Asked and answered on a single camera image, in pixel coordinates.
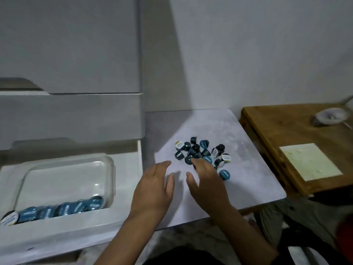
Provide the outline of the person's right hand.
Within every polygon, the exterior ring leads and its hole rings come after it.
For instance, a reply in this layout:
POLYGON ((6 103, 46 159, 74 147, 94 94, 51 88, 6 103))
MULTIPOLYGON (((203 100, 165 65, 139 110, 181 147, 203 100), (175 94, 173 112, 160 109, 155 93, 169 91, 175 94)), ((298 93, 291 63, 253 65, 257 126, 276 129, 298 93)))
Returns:
POLYGON ((197 172, 199 191, 194 200, 210 217, 223 215, 232 209, 223 180, 214 167, 203 159, 191 159, 197 172))

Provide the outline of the person's left hand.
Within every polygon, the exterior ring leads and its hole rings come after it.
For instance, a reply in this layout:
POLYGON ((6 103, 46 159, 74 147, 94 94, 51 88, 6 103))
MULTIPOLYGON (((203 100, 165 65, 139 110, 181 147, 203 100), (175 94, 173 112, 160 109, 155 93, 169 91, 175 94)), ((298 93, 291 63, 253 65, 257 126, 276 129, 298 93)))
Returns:
POLYGON ((173 196, 166 196, 166 172, 171 161, 149 167, 142 175, 133 194, 129 217, 142 217, 160 223, 168 211, 173 196))

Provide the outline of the person's left forearm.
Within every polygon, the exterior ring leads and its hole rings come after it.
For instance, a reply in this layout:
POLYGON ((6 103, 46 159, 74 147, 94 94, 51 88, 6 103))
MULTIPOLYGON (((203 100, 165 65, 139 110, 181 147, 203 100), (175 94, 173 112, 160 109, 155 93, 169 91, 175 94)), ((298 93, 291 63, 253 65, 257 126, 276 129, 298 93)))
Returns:
POLYGON ((162 218, 158 210, 130 213, 94 265, 135 265, 162 218))

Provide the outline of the person's right forearm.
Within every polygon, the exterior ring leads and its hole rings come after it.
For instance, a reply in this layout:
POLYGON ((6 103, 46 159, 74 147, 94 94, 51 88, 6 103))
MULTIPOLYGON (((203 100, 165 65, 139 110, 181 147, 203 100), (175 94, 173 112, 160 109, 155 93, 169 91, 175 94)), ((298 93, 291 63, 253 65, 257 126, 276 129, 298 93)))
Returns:
POLYGON ((233 206, 209 214, 223 232, 242 265, 271 265, 278 252, 233 206))

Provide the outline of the pile of dark coffee capsules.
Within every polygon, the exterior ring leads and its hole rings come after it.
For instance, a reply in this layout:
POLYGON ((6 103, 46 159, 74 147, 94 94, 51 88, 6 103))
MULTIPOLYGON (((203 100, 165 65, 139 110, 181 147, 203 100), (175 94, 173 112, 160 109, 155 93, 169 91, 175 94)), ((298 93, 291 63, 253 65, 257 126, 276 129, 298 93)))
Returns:
POLYGON ((231 162, 231 155, 226 153, 226 147, 222 143, 212 149, 209 146, 209 140, 197 141, 197 137, 191 137, 189 141, 175 142, 176 153, 174 156, 177 160, 184 160, 188 165, 192 165, 192 158, 203 159, 214 167, 222 180, 229 180, 231 174, 224 169, 224 165, 231 162))

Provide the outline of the white open drawer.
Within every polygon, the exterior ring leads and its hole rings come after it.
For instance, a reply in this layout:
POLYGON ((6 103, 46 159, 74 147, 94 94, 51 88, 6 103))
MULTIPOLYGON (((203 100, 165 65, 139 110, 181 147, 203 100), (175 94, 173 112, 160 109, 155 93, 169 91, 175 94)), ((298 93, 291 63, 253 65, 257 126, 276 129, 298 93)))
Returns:
POLYGON ((104 153, 115 166, 113 203, 108 208, 0 227, 0 265, 16 265, 108 242, 127 218, 142 175, 140 140, 91 145, 18 143, 0 151, 0 218, 8 211, 7 180, 15 165, 29 161, 104 153))

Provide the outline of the brown wooden table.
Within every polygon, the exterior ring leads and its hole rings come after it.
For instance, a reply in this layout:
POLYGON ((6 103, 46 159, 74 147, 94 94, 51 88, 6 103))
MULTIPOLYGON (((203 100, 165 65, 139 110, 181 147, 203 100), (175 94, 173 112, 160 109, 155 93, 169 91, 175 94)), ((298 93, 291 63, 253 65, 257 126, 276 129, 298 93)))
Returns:
POLYGON ((353 130, 344 124, 314 127, 313 116, 339 104, 249 106, 239 120, 248 136, 260 148, 276 171, 276 178, 288 196, 353 186, 353 130), (304 181, 281 151, 282 146, 314 143, 337 166, 342 175, 304 181))

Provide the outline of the clear plastic container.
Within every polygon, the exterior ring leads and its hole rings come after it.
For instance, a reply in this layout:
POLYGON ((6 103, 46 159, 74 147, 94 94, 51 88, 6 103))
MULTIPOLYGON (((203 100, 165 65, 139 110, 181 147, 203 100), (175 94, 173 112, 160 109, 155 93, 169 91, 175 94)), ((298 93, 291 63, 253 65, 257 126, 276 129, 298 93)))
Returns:
POLYGON ((6 195, 8 211, 30 206, 59 205, 101 196, 101 208, 112 205, 115 166, 104 153, 29 161, 15 165, 10 173, 6 195))

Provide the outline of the row of blue-lidded capsules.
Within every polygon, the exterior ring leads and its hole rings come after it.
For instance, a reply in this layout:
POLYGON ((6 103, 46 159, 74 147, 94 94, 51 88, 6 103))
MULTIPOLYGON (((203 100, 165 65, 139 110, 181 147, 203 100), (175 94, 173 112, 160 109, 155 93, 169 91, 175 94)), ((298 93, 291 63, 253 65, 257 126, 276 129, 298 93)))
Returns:
POLYGON ((0 219, 0 227, 95 211, 104 208, 105 203, 106 199, 97 195, 89 199, 64 202, 59 205, 31 206, 20 211, 12 210, 0 219))

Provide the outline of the grey crumpled cloth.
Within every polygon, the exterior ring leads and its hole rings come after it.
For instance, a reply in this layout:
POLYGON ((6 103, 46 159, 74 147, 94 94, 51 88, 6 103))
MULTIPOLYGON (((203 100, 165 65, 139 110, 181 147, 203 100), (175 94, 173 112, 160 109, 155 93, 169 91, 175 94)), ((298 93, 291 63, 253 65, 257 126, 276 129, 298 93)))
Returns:
POLYGON ((278 265, 296 265, 289 248, 315 250, 328 265, 353 265, 339 251, 336 230, 353 214, 353 187, 311 198, 285 198, 254 213, 264 238, 279 252, 278 265))

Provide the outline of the pale square paper sheet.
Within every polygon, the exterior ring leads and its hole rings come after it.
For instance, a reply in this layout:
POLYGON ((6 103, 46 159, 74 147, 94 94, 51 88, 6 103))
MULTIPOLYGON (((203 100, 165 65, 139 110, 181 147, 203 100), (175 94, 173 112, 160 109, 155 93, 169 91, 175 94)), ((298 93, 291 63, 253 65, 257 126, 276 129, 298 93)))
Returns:
POLYGON ((314 143, 281 146, 280 150, 306 182, 343 175, 314 143))

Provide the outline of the small glass dish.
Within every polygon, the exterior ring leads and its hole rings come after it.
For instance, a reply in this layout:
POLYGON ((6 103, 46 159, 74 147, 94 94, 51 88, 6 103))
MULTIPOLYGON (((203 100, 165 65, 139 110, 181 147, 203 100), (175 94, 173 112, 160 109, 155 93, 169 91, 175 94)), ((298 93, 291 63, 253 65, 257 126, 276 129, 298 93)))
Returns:
POLYGON ((327 108, 313 116, 311 124, 314 127, 336 125, 344 122, 350 116, 350 113, 343 108, 327 108))

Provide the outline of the white drawer cabinet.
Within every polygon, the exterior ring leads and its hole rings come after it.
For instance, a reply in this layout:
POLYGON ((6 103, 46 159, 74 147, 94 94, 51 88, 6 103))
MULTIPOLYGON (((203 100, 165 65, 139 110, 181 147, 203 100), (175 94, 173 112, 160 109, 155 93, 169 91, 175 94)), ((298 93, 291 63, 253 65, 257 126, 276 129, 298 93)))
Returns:
POLYGON ((0 0, 0 150, 145 135, 140 0, 0 0))

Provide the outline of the red object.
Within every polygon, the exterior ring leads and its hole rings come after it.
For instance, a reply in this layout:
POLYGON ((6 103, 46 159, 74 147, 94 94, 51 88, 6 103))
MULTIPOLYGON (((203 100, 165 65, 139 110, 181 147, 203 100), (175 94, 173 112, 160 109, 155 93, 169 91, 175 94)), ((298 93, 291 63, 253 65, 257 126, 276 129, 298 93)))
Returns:
POLYGON ((353 214, 338 225, 336 230, 336 244, 339 251, 353 264, 353 214))

